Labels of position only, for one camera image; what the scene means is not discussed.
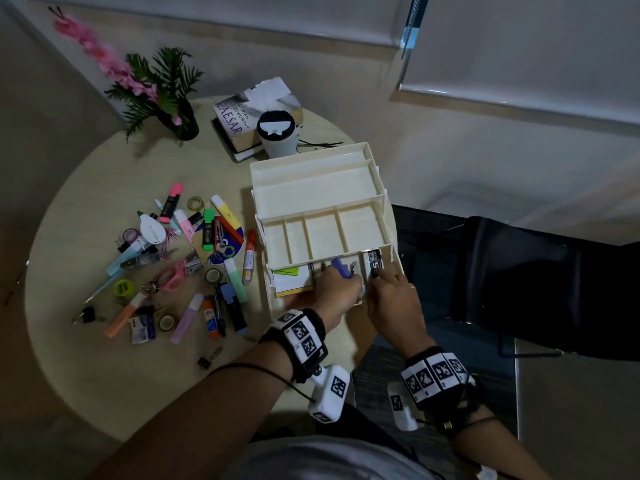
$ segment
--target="green highlighter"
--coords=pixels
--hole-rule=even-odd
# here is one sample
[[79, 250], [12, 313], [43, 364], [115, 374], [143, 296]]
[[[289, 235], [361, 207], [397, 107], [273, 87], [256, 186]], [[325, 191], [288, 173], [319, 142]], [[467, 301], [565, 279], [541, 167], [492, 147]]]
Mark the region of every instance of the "green highlighter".
[[204, 229], [202, 230], [202, 249], [205, 251], [213, 251], [214, 249], [214, 232], [213, 219], [215, 218], [213, 209], [204, 209]]

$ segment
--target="human arm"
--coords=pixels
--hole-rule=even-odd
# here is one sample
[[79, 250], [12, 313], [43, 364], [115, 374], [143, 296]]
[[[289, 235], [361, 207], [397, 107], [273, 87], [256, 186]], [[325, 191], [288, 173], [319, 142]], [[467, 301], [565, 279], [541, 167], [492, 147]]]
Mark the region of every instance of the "human arm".
[[[380, 270], [371, 280], [367, 301], [369, 317], [404, 360], [436, 345], [427, 332], [418, 293], [404, 275]], [[470, 421], [493, 416], [486, 406], [471, 414]], [[451, 441], [454, 452], [522, 480], [547, 480], [550, 476], [537, 464], [522, 444], [500, 421], [484, 421], [470, 426]], [[470, 479], [477, 469], [464, 466]]]
[[[359, 276], [346, 280], [332, 267], [318, 282], [310, 306], [327, 333], [356, 302]], [[259, 365], [284, 379], [293, 375], [281, 345], [263, 342], [234, 362]], [[137, 431], [89, 475], [111, 478], [218, 478], [245, 448], [286, 389], [252, 369], [224, 369], [189, 389]]]

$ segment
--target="purple tool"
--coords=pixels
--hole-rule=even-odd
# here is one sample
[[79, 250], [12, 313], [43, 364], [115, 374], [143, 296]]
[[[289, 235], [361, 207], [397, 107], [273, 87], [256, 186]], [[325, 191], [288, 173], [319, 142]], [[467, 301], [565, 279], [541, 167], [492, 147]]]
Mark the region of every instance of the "purple tool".
[[336, 268], [338, 270], [338, 273], [340, 273], [340, 276], [343, 278], [350, 278], [351, 277], [351, 273], [349, 272], [347, 266], [342, 264], [342, 261], [340, 261], [339, 257], [335, 257], [331, 260], [331, 264], [334, 268]]

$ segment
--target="black office chair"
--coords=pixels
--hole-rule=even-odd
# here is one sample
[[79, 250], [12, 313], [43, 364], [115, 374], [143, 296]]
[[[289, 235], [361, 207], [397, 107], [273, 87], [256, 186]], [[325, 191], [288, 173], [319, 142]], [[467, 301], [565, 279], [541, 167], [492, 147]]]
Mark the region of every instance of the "black office chair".
[[640, 251], [469, 217], [451, 317], [544, 347], [640, 360]]

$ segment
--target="black lid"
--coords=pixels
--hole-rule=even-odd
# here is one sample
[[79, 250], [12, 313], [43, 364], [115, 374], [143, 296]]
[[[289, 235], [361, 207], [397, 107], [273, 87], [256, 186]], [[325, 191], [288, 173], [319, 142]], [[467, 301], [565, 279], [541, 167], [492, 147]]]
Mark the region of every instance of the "black lid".
[[[265, 125], [267, 128], [262, 127], [262, 123], [282, 123], [280, 125]], [[296, 129], [296, 122], [293, 116], [286, 111], [266, 111], [263, 112], [258, 120], [258, 134], [261, 138], [267, 141], [282, 141], [287, 139], [293, 134]]]

